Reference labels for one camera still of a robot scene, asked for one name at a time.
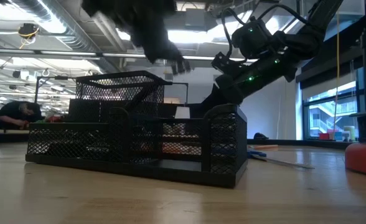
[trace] red object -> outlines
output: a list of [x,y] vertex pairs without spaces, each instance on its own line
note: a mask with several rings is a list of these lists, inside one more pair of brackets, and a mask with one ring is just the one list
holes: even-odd
[[330,139],[330,134],[329,133],[320,133],[319,134],[319,139],[320,140],[329,140]]
[[366,144],[351,144],[346,148],[345,166],[366,174]]

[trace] person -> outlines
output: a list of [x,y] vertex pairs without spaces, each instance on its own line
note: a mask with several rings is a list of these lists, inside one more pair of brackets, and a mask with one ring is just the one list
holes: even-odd
[[21,129],[27,123],[42,119],[42,112],[37,103],[13,101],[0,109],[0,127]]

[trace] metal beam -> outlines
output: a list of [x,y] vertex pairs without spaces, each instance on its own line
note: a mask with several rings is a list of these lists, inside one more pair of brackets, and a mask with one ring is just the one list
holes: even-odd
[[[103,52],[69,52],[69,51],[50,51],[50,50],[19,50],[19,49],[0,49],[0,57],[25,57],[25,58],[59,58],[59,59],[86,59],[96,60],[97,58],[146,58],[144,54],[129,53],[103,53]],[[212,61],[214,57],[202,56],[183,56],[186,60]],[[244,58],[231,58],[240,61]],[[248,60],[247,62],[255,62],[257,60]]]

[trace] ceiling duct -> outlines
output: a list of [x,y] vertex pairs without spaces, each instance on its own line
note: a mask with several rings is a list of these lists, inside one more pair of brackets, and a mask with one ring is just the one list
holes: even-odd
[[[99,52],[99,47],[71,17],[71,15],[57,2],[57,0],[8,0],[13,6],[30,14],[33,20],[50,33],[72,35],[71,37],[57,37],[59,41],[76,52]],[[108,73],[118,69],[105,58],[96,63]]]

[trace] table surface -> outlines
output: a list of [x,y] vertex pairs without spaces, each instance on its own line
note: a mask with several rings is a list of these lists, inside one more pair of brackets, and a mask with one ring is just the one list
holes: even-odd
[[280,147],[250,160],[235,189],[26,163],[26,144],[0,144],[0,223],[366,223],[366,175],[344,151]]

